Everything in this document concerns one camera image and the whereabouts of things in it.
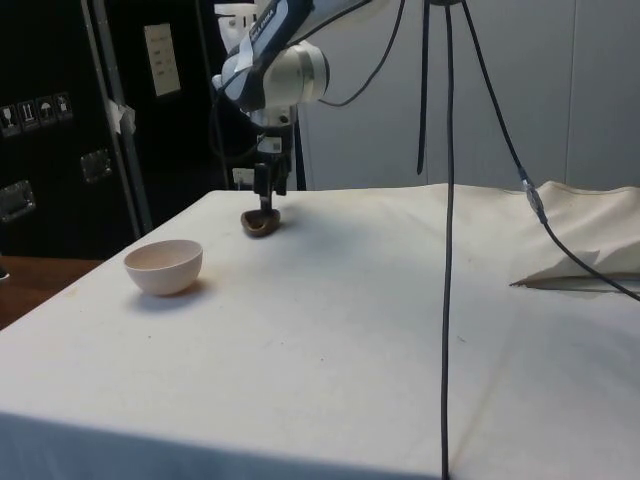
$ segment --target black cable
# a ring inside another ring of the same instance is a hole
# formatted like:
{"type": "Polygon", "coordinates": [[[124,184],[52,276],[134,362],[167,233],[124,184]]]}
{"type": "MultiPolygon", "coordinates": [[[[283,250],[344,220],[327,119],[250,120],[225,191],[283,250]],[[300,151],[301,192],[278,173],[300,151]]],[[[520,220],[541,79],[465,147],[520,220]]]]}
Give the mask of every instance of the black cable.
{"type": "Polygon", "coordinates": [[[418,137],[418,175],[424,170],[427,149],[427,93],[429,77],[429,19],[431,17],[431,1],[424,0],[422,12],[422,66],[420,80],[420,132],[418,137]]]}
{"type": "Polygon", "coordinates": [[[211,152],[217,157],[222,157],[222,155],[224,155],[229,164],[237,164],[239,162],[242,162],[243,160],[246,160],[248,157],[256,153],[258,151],[258,143],[260,143],[260,137],[258,137],[258,143],[256,143],[253,147],[237,155],[229,155],[228,153],[223,153],[218,149],[218,147],[215,145],[216,140],[213,138],[214,131],[217,131],[218,128],[222,130],[221,126],[216,126],[215,124],[215,122],[220,122],[217,110],[217,105],[214,104],[211,106],[211,113],[209,114],[209,149],[211,150],[211,152]]]}
{"type": "Polygon", "coordinates": [[[313,35],[315,33],[318,33],[324,27],[330,25],[331,23],[333,23],[333,22],[335,22],[337,20],[340,20],[342,17],[344,17],[346,15],[349,15],[352,12],[355,12],[356,10],[364,7],[365,5],[370,4],[372,1],[373,0],[362,0],[360,3],[356,3],[355,5],[353,5],[352,7],[347,8],[346,10],[342,11],[338,15],[334,15],[333,17],[329,18],[328,20],[325,20],[324,22],[320,23],[319,25],[317,25],[316,27],[314,27],[313,29],[311,29],[307,33],[305,33],[302,37],[297,38],[293,43],[288,44],[285,48],[293,47],[294,45],[297,45],[300,42],[305,41],[311,35],[313,35]]]}
{"type": "Polygon", "coordinates": [[[222,136],[222,128],[220,127],[220,118],[218,116],[218,104],[220,103],[220,100],[222,99],[222,95],[224,95],[224,92],[227,90],[229,85],[231,85],[231,82],[233,82],[236,78],[238,78],[238,76],[240,76],[241,73],[242,71],[235,72],[233,75],[231,75],[229,80],[227,80],[218,89],[216,98],[213,101],[213,105],[211,106],[211,115],[209,117],[209,122],[211,123],[211,116],[213,116],[213,131],[216,137],[218,137],[215,139],[215,141],[211,140],[211,137],[210,137],[209,146],[215,148],[214,144],[218,145],[217,155],[218,155],[218,158],[220,158],[220,164],[222,165],[222,174],[224,175],[224,187],[226,190],[229,190],[231,185],[230,185],[230,179],[229,179],[229,168],[228,168],[227,156],[224,152],[224,140],[222,136]]]}
{"type": "Polygon", "coordinates": [[[548,222],[544,222],[542,224],[542,226],[544,227],[544,229],[547,231],[547,233],[549,234],[549,237],[551,238],[551,240],[553,241],[553,243],[555,243],[558,248],[560,250],[562,250],[565,255],[567,257],[569,257],[571,260],[573,260],[575,263],[577,263],[578,265],[580,265],[580,267],[582,267],[584,270],[586,270],[587,272],[589,272],[592,276],[594,276],[595,278],[603,281],[604,283],[607,283],[609,285],[611,285],[613,288],[615,288],[616,290],[619,290],[621,293],[624,293],[625,295],[628,295],[629,297],[633,298],[634,300],[637,300],[640,302],[640,295],[632,292],[631,290],[623,287],[622,285],[618,284],[617,282],[615,282],[614,280],[610,279],[609,277],[607,277],[606,275],[603,275],[602,273],[598,272],[597,270],[595,270],[594,268],[590,267],[589,265],[587,265],[586,263],[584,263],[582,260],[580,260],[571,250],[569,250],[559,239],[558,237],[556,237],[556,234],[553,232],[553,230],[551,229],[551,227],[549,226],[548,222]]]}
{"type": "Polygon", "coordinates": [[[442,308],[442,384],[440,388],[440,442],[442,448],[442,478],[449,480],[449,312],[451,306],[451,276],[453,270],[453,202],[455,192],[455,158],[453,151],[453,97],[455,77],[453,66],[453,25],[451,6],[445,5],[447,20],[447,64],[449,93],[447,105],[447,256],[444,274],[444,306],[442,308]]]}
{"type": "Polygon", "coordinates": [[[509,131],[507,130],[507,124],[505,123],[504,117],[502,116],[502,109],[500,108],[500,104],[498,103],[498,98],[496,97],[496,92],[493,89],[493,84],[491,83],[491,79],[489,78],[489,72],[487,71],[487,64],[484,61],[484,55],[482,54],[482,49],[480,48],[478,34],[473,24],[473,19],[471,18],[471,12],[469,12],[469,6],[467,5],[466,0],[462,1],[462,8],[464,9],[465,17],[467,17],[467,24],[469,25],[469,30],[471,31],[471,38],[473,39],[473,45],[476,49],[476,56],[478,57],[478,61],[480,62],[480,69],[482,70],[484,83],[487,86],[487,90],[489,90],[489,96],[491,97],[491,102],[493,103],[493,107],[496,111],[498,122],[500,123],[500,129],[502,130],[502,135],[504,136],[505,142],[507,142],[507,147],[509,147],[509,152],[511,152],[511,157],[513,158],[513,161],[516,164],[516,168],[518,169],[518,174],[520,175],[520,178],[524,180],[523,177],[527,176],[527,174],[524,167],[522,166],[522,163],[520,162],[518,153],[516,152],[516,149],[513,146],[511,135],[509,135],[509,131]]]}
{"type": "Polygon", "coordinates": [[[471,12],[469,11],[469,6],[467,5],[467,0],[462,0],[462,8],[464,9],[464,15],[467,19],[467,24],[469,25],[469,31],[471,32],[471,38],[473,39],[473,45],[476,50],[476,56],[478,57],[478,62],[480,63],[480,69],[482,70],[482,75],[484,77],[485,84],[487,85],[487,90],[489,90],[489,95],[491,96],[491,102],[493,103],[493,108],[498,117],[498,122],[500,122],[500,128],[502,130],[502,135],[504,136],[505,141],[507,142],[507,146],[509,147],[509,151],[511,152],[511,158],[518,169],[518,174],[520,175],[520,179],[522,180],[523,185],[525,186],[525,190],[527,196],[529,197],[529,201],[532,204],[533,210],[536,212],[540,223],[546,230],[549,238],[556,244],[556,246],[564,252],[567,257],[569,257],[573,262],[575,262],[580,268],[585,270],[587,273],[592,275],[593,277],[601,280],[613,288],[618,290],[620,293],[627,295],[628,297],[637,300],[640,302],[640,295],[632,292],[631,290],[623,287],[615,280],[609,278],[608,276],[598,272],[596,269],[590,267],[585,262],[580,260],[569,248],[567,248],[564,243],[562,243],[558,237],[555,235],[551,226],[549,225],[549,221],[544,212],[544,205],[542,204],[542,200],[538,195],[538,192],[535,189],[533,182],[531,181],[529,175],[527,174],[526,169],[522,166],[520,159],[518,158],[518,154],[516,152],[515,147],[513,146],[513,142],[511,140],[511,135],[509,135],[509,131],[507,129],[507,125],[504,121],[504,117],[502,116],[502,111],[500,109],[500,104],[498,103],[498,99],[496,97],[495,91],[493,90],[493,85],[491,83],[491,79],[489,78],[489,73],[487,71],[487,66],[484,61],[484,55],[482,54],[482,48],[480,47],[480,42],[478,40],[478,34],[475,29],[475,25],[473,24],[473,19],[471,18],[471,12]]]}
{"type": "Polygon", "coordinates": [[[396,38],[398,37],[398,31],[400,30],[400,23],[402,22],[402,15],[404,13],[405,3],[406,3],[405,0],[400,0],[400,5],[398,6],[398,15],[396,17],[395,24],[393,25],[393,31],[391,32],[391,37],[389,38],[389,42],[387,43],[387,48],[385,49],[384,55],[382,55],[380,62],[378,62],[378,65],[376,66],[376,68],[369,75],[369,78],[367,78],[367,80],[356,91],[356,93],[351,95],[346,100],[342,102],[330,102],[328,100],[320,100],[320,103],[323,103],[324,105],[328,105],[330,107],[335,107],[335,108],[346,107],[350,103],[354,102],[360,95],[362,95],[367,90],[367,88],[369,88],[369,85],[371,85],[371,82],[373,82],[373,80],[378,76],[378,74],[380,73],[384,65],[387,63],[389,54],[391,53],[391,50],[393,49],[393,46],[396,43],[396,38]]]}

